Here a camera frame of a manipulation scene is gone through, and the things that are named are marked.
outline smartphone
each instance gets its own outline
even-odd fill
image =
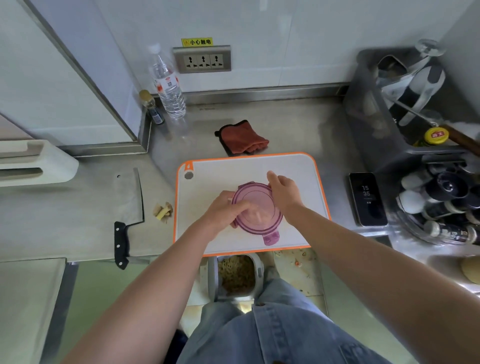
[[[359,224],[361,226],[387,225],[387,216],[375,175],[371,172],[355,172],[350,173],[348,179],[350,179]]]

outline forearm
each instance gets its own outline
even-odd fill
[[[160,363],[187,304],[209,237],[201,221],[151,263],[64,363]]]
[[[288,218],[318,258],[418,357],[452,362],[460,347],[476,347],[471,337],[480,324],[480,306],[474,295],[424,264],[305,207],[293,207]]]

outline red cloth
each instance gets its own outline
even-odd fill
[[[225,125],[217,133],[224,147],[226,146],[232,154],[252,153],[267,148],[269,143],[267,139],[253,131],[247,120],[235,125]]]

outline electrical socket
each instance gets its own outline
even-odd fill
[[[212,54],[210,55],[210,62],[212,68],[223,68],[223,55],[221,54]]]
[[[232,70],[230,46],[178,47],[173,49],[173,55],[179,73]]]
[[[197,56],[194,54],[189,54],[188,56],[183,56],[183,63],[188,70],[194,70],[198,68]]]
[[[197,56],[197,62],[199,69],[210,68],[210,55],[200,54]]]

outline yellow warning sticker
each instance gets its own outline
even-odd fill
[[[181,44],[184,47],[211,47],[213,45],[212,38],[182,38]]]

